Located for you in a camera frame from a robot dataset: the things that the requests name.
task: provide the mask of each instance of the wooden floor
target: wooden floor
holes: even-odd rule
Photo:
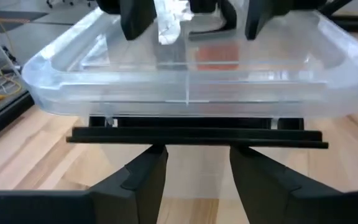
[[[86,189],[146,148],[126,146],[134,150],[123,152],[115,151],[121,146],[67,144],[65,136],[71,127],[81,124],[80,118],[54,116],[36,106],[25,112],[0,134],[0,189]],[[358,113],[344,118],[310,120],[306,125],[308,129],[322,130],[325,141],[330,143],[329,150],[258,150],[336,189],[358,190]],[[170,148],[173,152],[170,159],[175,161],[176,158],[176,166],[182,167],[181,172],[187,176],[193,175],[189,178],[198,181],[199,188],[188,193],[194,185],[182,186],[177,180],[168,178],[158,223],[247,223],[245,212],[232,190],[227,149],[183,149],[185,156],[176,149],[178,147]],[[191,156],[195,158],[192,160],[187,155],[195,151],[198,154]],[[204,167],[193,167],[194,161],[200,159],[205,163],[217,161],[213,174],[203,170]],[[196,176],[194,170],[201,171]],[[213,179],[221,183],[209,184]],[[182,192],[175,195],[179,188]],[[199,194],[205,197],[192,197]]]

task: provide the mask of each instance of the transparent plastic tray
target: transparent plastic tray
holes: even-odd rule
[[[43,110],[100,116],[322,117],[358,110],[358,40],[318,12],[268,22],[256,40],[217,14],[164,10],[127,41],[120,17],[96,9],[25,65]]]

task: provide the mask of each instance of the gray floor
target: gray floor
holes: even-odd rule
[[[34,54],[69,29],[70,24],[76,23],[89,13],[96,6],[96,3],[93,3],[92,8],[89,8],[85,0],[75,1],[74,6],[56,0],[53,6],[53,9],[50,9],[45,0],[0,0],[1,11],[48,13],[48,15],[36,21],[24,24],[8,32],[13,46],[13,50],[10,50],[12,50],[21,65],[25,64]],[[0,42],[10,48],[7,37],[4,34],[0,34]],[[12,96],[0,102],[0,108],[6,106],[14,98]]]

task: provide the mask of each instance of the light wood floor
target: light wood floor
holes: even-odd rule
[[[70,133],[71,127],[81,124],[80,118],[54,116],[36,106],[25,112],[0,134],[0,189],[86,189],[146,148],[67,144],[65,136]],[[308,129],[322,130],[325,140],[330,143],[329,150],[258,150],[334,188],[358,190],[358,113],[344,118],[306,121],[306,125]],[[115,151],[118,148],[125,149],[125,152]],[[183,191],[186,191],[194,185],[182,187],[175,179],[168,178],[168,190],[163,198],[158,223],[247,223],[245,212],[231,186],[227,149],[193,149],[183,152],[187,155],[199,150],[197,156],[200,158],[193,156],[195,159],[191,160],[190,157],[183,157],[173,146],[170,160],[176,158],[176,166],[182,167],[181,171],[186,175],[193,174],[195,169],[206,175],[194,175],[192,180],[198,181],[199,189],[186,198],[169,190],[185,188]],[[222,170],[221,173],[208,174],[209,170],[203,170],[204,167],[194,169],[197,159],[205,163],[218,161],[218,169],[213,171]],[[221,180],[221,183],[210,184],[211,175],[218,177],[215,179]],[[199,194],[206,194],[205,197],[209,198],[192,198]]]

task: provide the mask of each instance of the clear plastic container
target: clear plastic container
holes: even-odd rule
[[[100,116],[323,117],[358,110],[358,40],[318,12],[269,21],[256,40],[193,15],[186,1],[127,41],[120,17],[96,9],[25,65],[37,105]]]

